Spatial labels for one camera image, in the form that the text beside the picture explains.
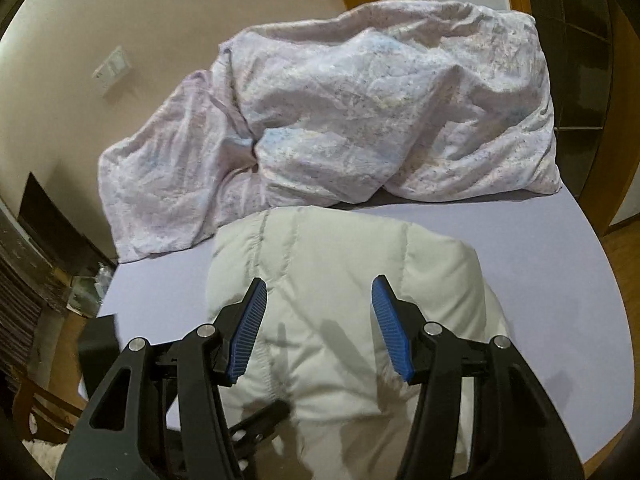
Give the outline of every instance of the white puffer jacket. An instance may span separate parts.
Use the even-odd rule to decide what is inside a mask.
[[[394,372],[371,307],[385,274],[400,300],[417,304],[457,336],[508,335],[502,310],[468,245],[394,219],[305,207],[271,209],[216,235],[210,318],[240,301],[258,276],[268,304],[246,374],[221,388],[231,426],[273,399],[290,422],[261,446],[263,480],[391,479],[402,459],[418,386]],[[472,381],[463,381],[454,474],[468,462]]]

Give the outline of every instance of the crumpled blanket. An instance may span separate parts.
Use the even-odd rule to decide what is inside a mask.
[[[553,105],[534,19],[387,0],[249,27],[132,137],[98,185],[121,262],[254,212],[368,200],[551,194]]]

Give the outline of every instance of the beige wall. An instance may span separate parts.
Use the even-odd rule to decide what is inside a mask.
[[[26,0],[0,40],[0,196],[17,212],[33,171],[113,254],[96,184],[102,150],[135,133],[243,27],[343,10],[342,0]],[[90,77],[119,44],[134,70],[103,98]]]

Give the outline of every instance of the wall outlet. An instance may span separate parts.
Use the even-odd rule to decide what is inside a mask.
[[[100,95],[105,95],[109,88],[126,76],[131,70],[131,64],[121,46],[117,46],[109,57],[95,69],[91,79],[94,80]]]

